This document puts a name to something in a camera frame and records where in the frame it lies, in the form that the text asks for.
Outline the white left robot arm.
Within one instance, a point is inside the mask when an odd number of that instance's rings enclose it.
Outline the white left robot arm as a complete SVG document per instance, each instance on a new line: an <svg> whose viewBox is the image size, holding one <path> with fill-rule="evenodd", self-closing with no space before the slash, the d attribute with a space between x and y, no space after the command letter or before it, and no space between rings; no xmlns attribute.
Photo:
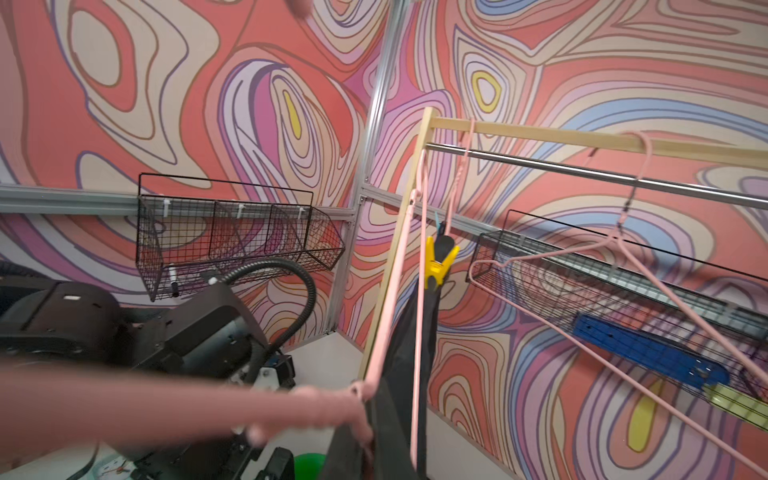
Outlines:
<svg viewBox="0 0 768 480"><path fill-rule="evenodd" d="M233 292L240 280L295 275L307 289L298 317L267 339ZM1 355L27 364L78 362L290 389L295 368L281 347L306 323L317 300L311 275L294 261L267 258L222 276L176 307L122 307L91 284L54 280L1 264Z"/></svg>

